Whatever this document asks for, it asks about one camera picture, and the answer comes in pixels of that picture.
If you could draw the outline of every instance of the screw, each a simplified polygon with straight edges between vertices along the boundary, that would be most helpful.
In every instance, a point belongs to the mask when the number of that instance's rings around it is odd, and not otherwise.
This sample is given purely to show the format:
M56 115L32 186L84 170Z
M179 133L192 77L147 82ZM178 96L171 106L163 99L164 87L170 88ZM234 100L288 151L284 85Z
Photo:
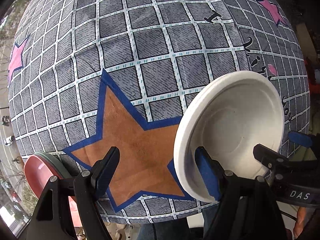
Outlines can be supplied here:
M266 180L262 176L257 176L257 181L259 182L265 182Z
M51 182L54 182L54 181L57 180L57 178L58 178L57 176L51 176L51 177L50 177L50 181L51 181Z
M224 174L228 177L232 176L233 175L233 172L232 171L229 171L229 170L225 170L224 171Z
M90 171L82 171L81 176L82 177L88 177L90 175Z
M276 179L281 180L281 179L283 179L283 176L282 176L281 174L277 174L277 175L276 175Z

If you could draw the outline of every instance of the pink bowl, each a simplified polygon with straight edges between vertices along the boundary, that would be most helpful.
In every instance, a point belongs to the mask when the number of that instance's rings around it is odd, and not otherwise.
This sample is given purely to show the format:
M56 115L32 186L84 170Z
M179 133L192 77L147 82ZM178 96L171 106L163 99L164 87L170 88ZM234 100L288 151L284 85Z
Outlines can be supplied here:
M59 179L63 179L52 165L36 155L31 155L24 164L24 174L31 190L37 198L40 197L51 176L55 175ZM69 197L69 205L74 227L82 227L77 204L71 197Z

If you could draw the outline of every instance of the gray checkered tablecloth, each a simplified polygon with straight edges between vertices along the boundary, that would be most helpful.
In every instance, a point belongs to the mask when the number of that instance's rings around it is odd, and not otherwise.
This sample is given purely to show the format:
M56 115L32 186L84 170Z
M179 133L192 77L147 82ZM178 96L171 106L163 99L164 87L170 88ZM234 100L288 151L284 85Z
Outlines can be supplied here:
M9 106L19 151L56 156L72 175L84 170L59 152L96 133L100 77L105 69L148 121L182 116L209 82L229 72L261 71L285 104L280 153L297 145L288 132L306 132L308 80L295 33L278 25L261 0L32 0L15 42L28 41L23 68L13 73ZM278 5L275 0L267 0ZM221 17L204 20L213 11ZM173 220L213 205L143 195L115 213L98 201L105 221Z

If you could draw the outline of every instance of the table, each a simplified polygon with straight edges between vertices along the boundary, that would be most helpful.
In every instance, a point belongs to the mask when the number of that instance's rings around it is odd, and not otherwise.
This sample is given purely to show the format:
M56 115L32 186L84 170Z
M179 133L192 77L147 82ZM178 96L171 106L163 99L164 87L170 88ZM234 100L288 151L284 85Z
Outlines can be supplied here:
M115 145L120 163L105 221L153 223L201 212L177 181L173 143L190 102L239 70L268 78L283 100L280 153L308 131L302 52L275 0L32 0L9 65L9 106L25 160L49 152L72 175Z

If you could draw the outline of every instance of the jeans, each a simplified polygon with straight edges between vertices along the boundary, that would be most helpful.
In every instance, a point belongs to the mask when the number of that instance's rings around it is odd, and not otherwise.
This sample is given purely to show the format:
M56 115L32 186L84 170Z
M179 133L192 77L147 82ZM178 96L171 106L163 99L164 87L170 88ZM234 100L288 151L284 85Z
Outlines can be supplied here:
M218 205L202 210L204 218L204 234L207 232ZM143 224L137 240L193 240L188 226L187 218L170 220L154 224Z

